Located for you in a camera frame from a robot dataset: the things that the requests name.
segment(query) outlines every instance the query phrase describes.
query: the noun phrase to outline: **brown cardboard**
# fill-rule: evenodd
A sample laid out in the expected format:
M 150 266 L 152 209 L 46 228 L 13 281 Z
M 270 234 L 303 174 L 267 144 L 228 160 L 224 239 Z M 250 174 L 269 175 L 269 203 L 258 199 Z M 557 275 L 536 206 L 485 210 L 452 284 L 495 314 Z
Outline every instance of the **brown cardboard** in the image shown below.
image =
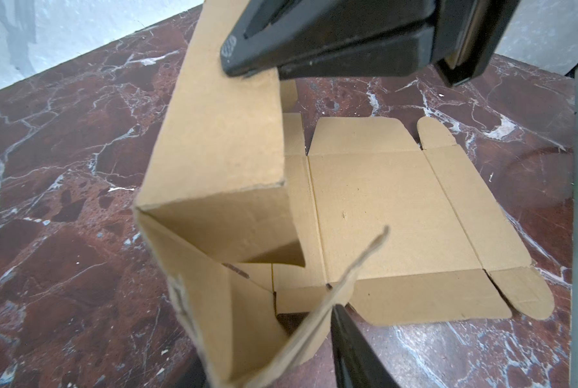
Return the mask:
M 500 291 L 549 316 L 549 288 L 442 124 L 419 121 L 421 150 L 399 120 L 323 118 L 306 156 L 300 114 L 281 113 L 294 82 L 222 72 L 247 2 L 205 2 L 134 206 L 212 386 L 264 387 L 308 360 L 334 304 L 376 325 L 510 317 Z M 292 336 L 275 316 L 308 311 Z

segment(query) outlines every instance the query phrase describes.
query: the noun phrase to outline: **white floor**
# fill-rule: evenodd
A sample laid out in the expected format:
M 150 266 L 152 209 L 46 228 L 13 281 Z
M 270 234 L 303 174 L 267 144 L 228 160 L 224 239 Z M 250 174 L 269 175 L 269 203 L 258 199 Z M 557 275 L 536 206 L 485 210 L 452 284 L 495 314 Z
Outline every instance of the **white floor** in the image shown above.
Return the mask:
M 202 0 L 0 0 L 0 89 Z M 578 0 L 522 0 L 497 53 L 555 73 L 578 63 Z

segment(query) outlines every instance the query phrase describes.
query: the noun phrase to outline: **red marble surface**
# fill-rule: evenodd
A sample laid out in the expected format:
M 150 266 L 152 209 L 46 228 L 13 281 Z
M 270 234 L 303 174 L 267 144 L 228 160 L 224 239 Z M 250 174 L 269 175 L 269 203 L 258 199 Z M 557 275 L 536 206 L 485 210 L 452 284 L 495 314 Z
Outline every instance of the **red marble surface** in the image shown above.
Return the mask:
M 0 385 L 158 387 L 194 348 L 129 210 L 200 9 L 0 91 Z M 417 137 L 446 123 L 526 242 L 557 308 L 510 320 L 371 327 L 403 387 L 566 387 L 573 81 L 495 56 L 448 89 L 407 78 L 298 80 L 312 136 L 324 115 L 384 115 Z M 276 387 L 333 387 L 331 344 Z

